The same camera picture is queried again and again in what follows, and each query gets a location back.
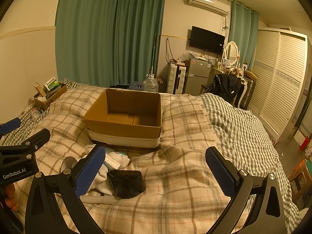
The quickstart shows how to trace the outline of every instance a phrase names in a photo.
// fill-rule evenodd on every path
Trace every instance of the small cardboard box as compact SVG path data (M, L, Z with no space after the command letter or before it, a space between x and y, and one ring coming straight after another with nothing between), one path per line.
M40 96L39 93L37 93L34 96L34 100L35 100L35 105L37 107L41 107L43 109L43 111L47 110L48 107L51 105L51 103L53 103L55 100L57 100L62 94L64 94L67 91L67 87L66 84L62 84L62 88L60 90L58 90L55 94L52 95L52 97L50 97L47 101L42 102L39 99L37 99L37 97Z
M158 93L106 89L84 118L95 141L156 148L160 141L161 115Z

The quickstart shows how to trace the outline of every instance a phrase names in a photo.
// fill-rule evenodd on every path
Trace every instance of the flat screen tv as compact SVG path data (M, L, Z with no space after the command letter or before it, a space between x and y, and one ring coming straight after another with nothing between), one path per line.
M222 54L225 37L196 26L192 27L190 46Z

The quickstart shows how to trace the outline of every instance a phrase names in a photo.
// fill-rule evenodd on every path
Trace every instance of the green curtain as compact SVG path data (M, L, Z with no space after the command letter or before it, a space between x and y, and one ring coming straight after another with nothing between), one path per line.
M113 32L114 84L143 81L152 63L153 71L157 70L163 7L164 0L117 0Z
M116 0L59 0L56 61L59 79L109 87Z
M241 66L247 60L248 69L252 68L255 48L258 40L259 14L244 5L232 2L232 20L229 41L234 41L241 51Z

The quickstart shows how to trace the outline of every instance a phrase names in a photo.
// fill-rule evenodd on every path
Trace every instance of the fire extinguisher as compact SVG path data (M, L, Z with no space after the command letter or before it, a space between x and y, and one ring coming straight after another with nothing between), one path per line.
M311 136L310 137L306 137L305 138L305 141L301 144L301 146L300 146L300 150L301 151L304 151L305 150L305 148L308 146L308 144L310 143L310 141L311 141Z

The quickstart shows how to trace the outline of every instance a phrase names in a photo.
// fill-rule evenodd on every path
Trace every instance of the blue gripper pad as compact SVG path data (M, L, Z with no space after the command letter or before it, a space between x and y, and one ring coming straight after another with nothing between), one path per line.
M7 135L8 133L18 129L21 126L21 120L19 118L15 118L13 120L0 125L0 136Z
M78 197L80 195L85 195L88 192L88 189L104 163L104 160L105 149L100 146L93 156L85 163L85 166L75 179L74 191Z
M210 147L206 150L205 157L206 163L213 173L213 176L216 178L224 195L234 198L236 195L237 181L226 166L227 160L225 160L214 147Z

